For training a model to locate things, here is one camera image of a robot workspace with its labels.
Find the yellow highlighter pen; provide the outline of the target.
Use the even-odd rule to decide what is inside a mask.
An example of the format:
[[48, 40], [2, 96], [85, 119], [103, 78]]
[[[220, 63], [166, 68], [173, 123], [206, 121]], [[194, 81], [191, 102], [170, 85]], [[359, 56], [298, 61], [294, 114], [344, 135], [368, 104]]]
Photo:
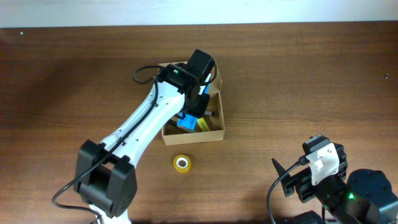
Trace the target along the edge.
[[207, 122], [205, 121], [204, 118], [199, 118], [197, 119], [197, 124], [199, 128], [201, 129], [202, 132], [208, 132], [211, 131], [210, 127], [208, 126]]

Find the black whiteboard marker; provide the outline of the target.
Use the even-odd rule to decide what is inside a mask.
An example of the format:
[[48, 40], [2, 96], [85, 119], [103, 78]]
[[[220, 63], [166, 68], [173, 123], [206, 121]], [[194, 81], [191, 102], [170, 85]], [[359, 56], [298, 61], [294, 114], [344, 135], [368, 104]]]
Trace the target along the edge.
[[174, 127], [176, 127], [176, 128], [178, 128], [178, 129], [181, 129], [182, 131], [185, 131], [186, 133], [195, 133], [195, 130], [188, 129], [188, 128], [184, 127], [184, 126], [179, 126], [177, 124], [177, 122], [174, 121], [174, 120], [170, 119], [170, 120], [167, 121], [167, 123], [172, 125], [172, 126], [174, 126]]

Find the brown cardboard box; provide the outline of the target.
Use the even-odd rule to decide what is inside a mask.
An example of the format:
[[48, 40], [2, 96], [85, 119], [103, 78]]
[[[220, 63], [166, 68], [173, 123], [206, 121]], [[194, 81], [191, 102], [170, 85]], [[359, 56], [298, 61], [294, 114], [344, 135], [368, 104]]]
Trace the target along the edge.
[[[178, 144], [189, 144], [196, 142], [209, 142], [209, 141], [220, 141], [224, 138], [225, 124], [224, 114], [221, 102], [221, 86], [222, 79], [218, 75], [212, 83], [208, 85], [207, 94], [210, 96], [210, 100], [206, 111], [214, 111], [214, 116], [203, 116], [211, 131], [202, 132], [196, 123], [195, 133], [186, 133], [181, 129], [178, 129], [168, 123], [161, 130], [162, 139], [166, 146], [178, 145]], [[173, 117], [171, 120], [177, 122], [178, 118]]]

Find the yellow adhesive tape roll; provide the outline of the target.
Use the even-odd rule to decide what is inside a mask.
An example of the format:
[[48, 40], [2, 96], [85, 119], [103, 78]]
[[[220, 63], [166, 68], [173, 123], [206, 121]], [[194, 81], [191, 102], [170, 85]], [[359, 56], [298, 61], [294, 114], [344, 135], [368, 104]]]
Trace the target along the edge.
[[183, 174], [191, 169], [192, 162], [188, 156], [180, 154], [174, 158], [173, 165], [177, 172]]

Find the blue plastic eraser block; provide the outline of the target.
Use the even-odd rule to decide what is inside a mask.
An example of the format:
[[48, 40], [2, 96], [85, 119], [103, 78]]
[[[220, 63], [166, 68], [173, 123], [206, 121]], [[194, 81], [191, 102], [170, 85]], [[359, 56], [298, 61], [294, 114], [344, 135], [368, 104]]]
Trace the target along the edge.
[[[208, 82], [208, 81], [210, 81], [210, 79], [211, 79], [211, 73], [208, 74], [205, 81]], [[203, 92], [207, 93], [207, 91], [208, 91], [208, 85], [201, 86], [199, 94], [201, 95], [201, 94], [203, 94]], [[196, 118], [192, 115], [189, 115], [189, 114], [185, 114], [183, 112], [181, 112], [179, 114], [179, 116], [181, 116], [182, 118], [178, 118], [177, 127], [180, 129], [183, 129], [184, 131], [186, 131], [188, 133], [193, 133], [195, 131], [195, 127], [196, 127], [198, 118]]]

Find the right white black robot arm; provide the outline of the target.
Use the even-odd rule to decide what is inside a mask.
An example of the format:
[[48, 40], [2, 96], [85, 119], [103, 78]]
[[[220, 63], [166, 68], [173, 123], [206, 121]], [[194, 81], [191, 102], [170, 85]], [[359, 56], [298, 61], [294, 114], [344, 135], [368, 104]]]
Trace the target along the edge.
[[272, 160], [279, 176], [268, 191], [280, 184], [286, 197], [297, 194], [302, 203], [314, 198], [321, 203], [321, 215], [306, 212], [295, 217], [295, 223], [326, 223], [326, 212], [336, 223], [397, 223], [397, 195], [382, 171], [347, 173], [343, 145], [320, 134], [305, 141], [302, 148], [304, 155], [288, 169]]

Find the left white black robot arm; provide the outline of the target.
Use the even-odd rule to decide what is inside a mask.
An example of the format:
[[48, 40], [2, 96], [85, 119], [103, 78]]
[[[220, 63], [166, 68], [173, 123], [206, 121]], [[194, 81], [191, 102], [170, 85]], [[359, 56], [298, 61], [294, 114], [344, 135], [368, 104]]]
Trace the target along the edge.
[[150, 93], [115, 132], [100, 143], [85, 141], [78, 152], [73, 189], [96, 223], [129, 223], [136, 192], [135, 169], [143, 152], [175, 115], [201, 118], [210, 96], [202, 88], [215, 80], [216, 61], [196, 49], [187, 62], [157, 66]]

